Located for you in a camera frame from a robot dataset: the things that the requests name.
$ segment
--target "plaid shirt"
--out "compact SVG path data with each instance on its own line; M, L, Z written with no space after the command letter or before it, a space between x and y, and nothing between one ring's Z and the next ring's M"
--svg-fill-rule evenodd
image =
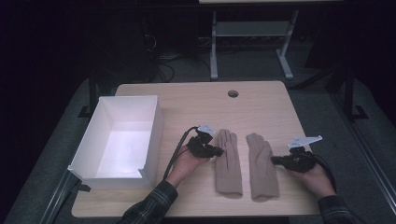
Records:
M161 223L177 195L171 184L162 181L145 200L129 208L118 223Z
M176 189L171 184L162 181L144 201L129 208L118 223L161 223L177 195ZM324 197L318 201L318 206L325 224L355 223L344 200L338 196Z

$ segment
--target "sleeve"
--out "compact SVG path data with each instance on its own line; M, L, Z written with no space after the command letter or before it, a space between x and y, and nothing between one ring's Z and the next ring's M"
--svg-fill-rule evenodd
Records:
M177 196L176 189L162 181L145 200L130 207L118 223L161 223Z
M336 195L321 198L318 207L325 224L353 224L355 218L344 200Z

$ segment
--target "background desk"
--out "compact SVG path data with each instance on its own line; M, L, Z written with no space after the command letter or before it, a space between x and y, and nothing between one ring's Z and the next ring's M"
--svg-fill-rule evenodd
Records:
M232 98L228 91L238 91ZM238 136L243 197L226 198L215 191L215 161L204 164L177 189L179 197L168 217L293 216L318 214L317 203L296 179L277 169L280 197L265 203L251 200L246 136L258 133L268 140L274 155L287 155L287 143L304 136L289 95L282 82L208 82L121 85L116 95L158 95L164 115L163 143L157 181L181 135L190 127L210 124ZM215 136L211 144L217 145ZM120 217L149 189L92 189L81 191L72 213L76 217Z

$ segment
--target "white box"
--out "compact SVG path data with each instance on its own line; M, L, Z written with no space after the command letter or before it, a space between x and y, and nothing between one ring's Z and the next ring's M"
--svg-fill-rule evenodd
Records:
M92 189L152 189L162 137L158 96L100 97L67 169Z

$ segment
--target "pair of gloves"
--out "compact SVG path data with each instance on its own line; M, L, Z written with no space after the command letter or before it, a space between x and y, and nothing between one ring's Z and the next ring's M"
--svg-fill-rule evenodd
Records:
M237 137L229 130L221 129L219 147L224 153L216 158L216 191L242 195L242 174L237 149ZM272 149L262 136L252 133L247 136L249 148L249 172L251 198L269 199L279 196L275 166L271 163Z

